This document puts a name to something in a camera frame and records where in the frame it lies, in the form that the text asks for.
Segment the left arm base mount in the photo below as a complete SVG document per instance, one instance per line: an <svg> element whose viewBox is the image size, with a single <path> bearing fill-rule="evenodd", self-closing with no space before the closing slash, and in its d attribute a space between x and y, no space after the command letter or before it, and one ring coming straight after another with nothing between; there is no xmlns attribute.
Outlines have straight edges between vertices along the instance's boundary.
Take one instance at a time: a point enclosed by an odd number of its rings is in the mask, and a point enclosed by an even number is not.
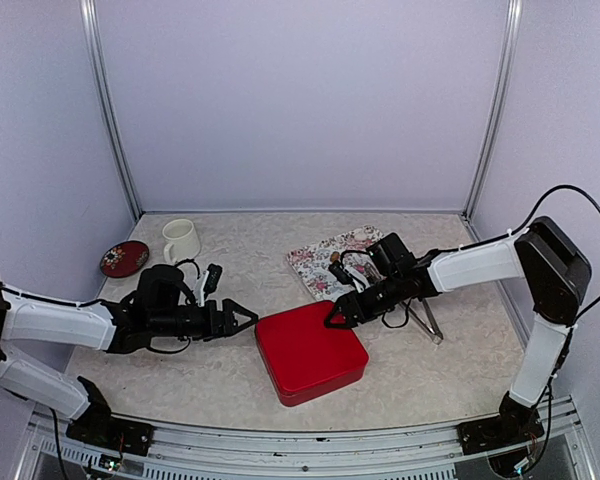
<svg viewBox="0 0 600 480"><path fill-rule="evenodd" d="M153 434L154 427L148 423L116 417L112 417L100 426L86 427L78 422L72 422L66 430L67 437L73 440L142 457L148 455Z"/></svg>

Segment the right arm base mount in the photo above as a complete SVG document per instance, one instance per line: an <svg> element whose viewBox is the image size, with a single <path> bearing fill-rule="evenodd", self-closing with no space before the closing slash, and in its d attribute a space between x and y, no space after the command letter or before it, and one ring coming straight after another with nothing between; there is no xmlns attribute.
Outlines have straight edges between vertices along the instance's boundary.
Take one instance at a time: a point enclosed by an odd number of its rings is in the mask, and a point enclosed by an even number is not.
<svg viewBox="0 0 600 480"><path fill-rule="evenodd" d="M472 455L527 442L545 433L540 420L507 426L498 416L460 423L456 427L462 452Z"/></svg>

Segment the steel serving tongs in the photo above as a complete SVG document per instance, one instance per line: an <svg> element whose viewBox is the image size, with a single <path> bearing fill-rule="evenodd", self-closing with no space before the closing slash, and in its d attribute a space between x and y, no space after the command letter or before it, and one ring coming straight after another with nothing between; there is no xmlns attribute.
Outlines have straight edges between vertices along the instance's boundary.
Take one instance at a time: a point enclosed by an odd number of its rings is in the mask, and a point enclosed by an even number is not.
<svg viewBox="0 0 600 480"><path fill-rule="evenodd" d="M369 262L363 264L364 276L370 285L376 284L383 279L380 273L375 267ZM412 307L408 302L402 301L399 306L408 315L409 320L413 320L416 325L428 336L428 338L435 344L440 345L444 340L442 331L440 330L437 321L432 313L432 310L426 300L419 302L420 308L423 310L426 319L423 319L416 309Z"/></svg>

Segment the red tin lid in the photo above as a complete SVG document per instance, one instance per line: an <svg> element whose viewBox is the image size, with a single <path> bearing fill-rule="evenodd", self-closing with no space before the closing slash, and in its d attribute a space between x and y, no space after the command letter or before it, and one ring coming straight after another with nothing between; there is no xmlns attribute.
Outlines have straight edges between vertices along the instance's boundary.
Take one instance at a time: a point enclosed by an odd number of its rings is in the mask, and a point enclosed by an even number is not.
<svg viewBox="0 0 600 480"><path fill-rule="evenodd" d="M292 370L367 366L369 355L353 330L324 327L333 304L315 302L259 321L255 338L271 381Z"/></svg>

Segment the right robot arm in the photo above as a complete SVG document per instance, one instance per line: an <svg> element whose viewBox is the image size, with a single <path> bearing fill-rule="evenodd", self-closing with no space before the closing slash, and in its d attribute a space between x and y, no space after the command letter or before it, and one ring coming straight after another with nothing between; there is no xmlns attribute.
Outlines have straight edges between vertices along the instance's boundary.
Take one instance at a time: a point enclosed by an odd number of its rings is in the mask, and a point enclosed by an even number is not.
<svg viewBox="0 0 600 480"><path fill-rule="evenodd" d="M476 214L479 235L506 229L519 223L518 214L530 206L521 195L496 198L495 190L485 192ZM574 237L593 264L592 283L587 302L600 292L600 219L586 199L574 192L556 192L540 208L555 215L556 221ZM313 215L320 234L330 237L363 224L395 230L405 243L418 252L436 245L444 248L469 242L461 233L458 215L404 212L320 212ZM506 280L484 286L468 287L437 298L439 321L448 334L446 342L427 349L427 341L410 326L387 330L379 321L356 329L363 343L375 352L376 364L369 364L369 378L316 401L321 413L318 429L346 431L387 429L464 420L497 408L508 381L514 373L519 348L513 329L523 333L533 323L531 300L522 280ZM571 395L587 435L600 437L600 304L578 322L571 353L554 381L554 396Z"/></svg>

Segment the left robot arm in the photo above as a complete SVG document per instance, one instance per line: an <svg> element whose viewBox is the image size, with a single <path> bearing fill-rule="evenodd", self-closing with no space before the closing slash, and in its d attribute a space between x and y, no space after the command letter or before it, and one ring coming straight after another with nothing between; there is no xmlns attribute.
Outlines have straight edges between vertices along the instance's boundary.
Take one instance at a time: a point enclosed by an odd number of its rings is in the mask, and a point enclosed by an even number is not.
<svg viewBox="0 0 600 480"><path fill-rule="evenodd" d="M107 354L151 350L155 338L186 343L232 337L259 317L231 299L216 302L222 274L212 264L193 287L177 266L142 271L137 287L118 302L77 303L19 292L0 281L0 388L80 424L101 445L113 443L120 424L98 387L71 379L14 346L16 340L82 346Z"/></svg>

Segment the red chocolate tin box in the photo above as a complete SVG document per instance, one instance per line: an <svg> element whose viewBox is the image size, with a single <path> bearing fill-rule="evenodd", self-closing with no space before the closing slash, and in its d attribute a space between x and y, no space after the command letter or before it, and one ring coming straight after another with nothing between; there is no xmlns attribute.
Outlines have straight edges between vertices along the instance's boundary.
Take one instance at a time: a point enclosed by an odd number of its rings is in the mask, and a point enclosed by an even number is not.
<svg viewBox="0 0 600 480"><path fill-rule="evenodd" d="M274 376L274 385L280 403L295 407L347 387L362 379L366 366L345 369L309 368Z"/></svg>

